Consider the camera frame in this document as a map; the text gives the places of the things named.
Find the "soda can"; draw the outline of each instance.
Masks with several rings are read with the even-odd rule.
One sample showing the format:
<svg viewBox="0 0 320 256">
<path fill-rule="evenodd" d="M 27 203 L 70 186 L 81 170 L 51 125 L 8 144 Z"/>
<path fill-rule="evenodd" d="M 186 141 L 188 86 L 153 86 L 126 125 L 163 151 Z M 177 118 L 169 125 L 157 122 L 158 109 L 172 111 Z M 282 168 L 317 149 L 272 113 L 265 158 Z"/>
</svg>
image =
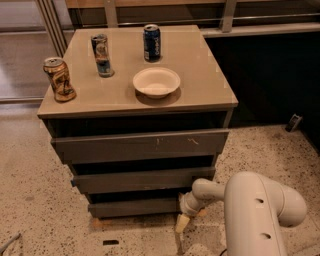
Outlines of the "soda can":
<svg viewBox="0 0 320 256">
<path fill-rule="evenodd" d="M 99 34 L 91 37 L 91 45 L 94 53 L 99 76 L 113 76 L 114 71 L 111 68 L 108 37 L 105 34 Z"/>
<path fill-rule="evenodd" d="M 149 62 L 156 62 L 161 57 L 161 36 L 160 29 L 155 24 L 144 27 L 144 59 Z"/>
<path fill-rule="evenodd" d="M 43 71 L 48 75 L 56 101 L 66 102 L 76 97 L 76 91 L 70 83 L 67 63 L 62 58 L 50 57 L 45 59 Z"/>
</svg>

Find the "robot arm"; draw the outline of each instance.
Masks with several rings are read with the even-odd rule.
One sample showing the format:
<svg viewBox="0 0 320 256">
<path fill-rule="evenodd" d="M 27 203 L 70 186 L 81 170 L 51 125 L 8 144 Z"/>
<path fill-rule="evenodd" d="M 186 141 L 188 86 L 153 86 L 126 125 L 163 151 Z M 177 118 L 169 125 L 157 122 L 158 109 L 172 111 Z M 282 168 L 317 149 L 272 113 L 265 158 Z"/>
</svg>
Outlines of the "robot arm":
<svg viewBox="0 0 320 256">
<path fill-rule="evenodd" d="M 280 227 L 299 225 L 307 214 L 302 196 L 294 189 L 252 172 L 239 172 L 224 187 L 214 181 L 195 181 L 182 196 L 182 215 L 176 232 L 182 232 L 190 216 L 208 199 L 224 200 L 229 256 L 285 256 Z"/>
</svg>

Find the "bowl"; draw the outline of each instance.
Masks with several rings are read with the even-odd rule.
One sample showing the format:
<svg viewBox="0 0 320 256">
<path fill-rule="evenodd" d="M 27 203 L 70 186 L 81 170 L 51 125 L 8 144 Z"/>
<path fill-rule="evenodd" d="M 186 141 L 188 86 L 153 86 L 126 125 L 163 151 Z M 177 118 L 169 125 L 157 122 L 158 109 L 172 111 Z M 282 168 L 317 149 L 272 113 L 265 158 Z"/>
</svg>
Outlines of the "bowl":
<svg viewBox="0 0 320 256">
<path fill-rule="evenodd" d="M 147 68 L 134 76 L 133 86 L 149 98 L 160 99 L 179 88 L 180 77 L 168 68 Z"/>
</svg>

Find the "drawer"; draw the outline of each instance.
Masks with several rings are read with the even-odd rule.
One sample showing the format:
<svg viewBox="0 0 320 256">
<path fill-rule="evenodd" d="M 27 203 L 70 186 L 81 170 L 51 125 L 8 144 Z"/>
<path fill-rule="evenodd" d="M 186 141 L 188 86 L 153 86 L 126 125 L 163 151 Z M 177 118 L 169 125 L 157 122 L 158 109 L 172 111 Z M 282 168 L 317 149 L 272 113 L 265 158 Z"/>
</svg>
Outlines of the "drawer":
<svg viewBox="0 0 320 256">
<path fill-rule="evenodd" d="M 129 161 L 221 153 L 228 130 L 204 129 L 54 138 L 51 143 L 64 164 Z"/>
<path fill-rule="evenodd" d="M 82 194 L 191 187 L 197 178 L 212 179 L 214 167 L 150 170 L 75 176 L 73 185 Z"/>
<path fill-rule="evenodd" d="M 179 212 L 177 197 L 146 199 L 127 202 L 90 204 L 88 211 L 94 218 L 124 217 L 134 215 Z"/>
<path fill-rule="evenodd" d="M 89 212 L 95 218 L 179 212 L 179 193 L 190 188 L 92 195 Z"/>
</svg>

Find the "terrazzo floor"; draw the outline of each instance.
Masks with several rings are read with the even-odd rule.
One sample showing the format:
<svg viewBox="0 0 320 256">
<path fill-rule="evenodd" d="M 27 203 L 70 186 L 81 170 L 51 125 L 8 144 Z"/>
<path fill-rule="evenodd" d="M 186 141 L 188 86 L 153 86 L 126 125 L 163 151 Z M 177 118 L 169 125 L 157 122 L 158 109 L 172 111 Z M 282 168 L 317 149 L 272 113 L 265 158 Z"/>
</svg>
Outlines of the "terrazzo floor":
<svg viewBox="0 0 320 256">
<path fill-rule="evenodd" d="M 5 256 L 217 256 L 226 248 L 221 202 L 180 236 L 176 214 L 93 219 L 49 143 L 38 107 L 0 106 L 0 246 L 21 233 Z M 281 229 L 288 255 L 320 241 L 320 158 L 300 131 L 288 133 L 281 125 L 231 129 L 216 167 L 215 180 L 223 184 L 239 171 L 254 171 L 303 195 L 305 221 Z"/>
</svg>

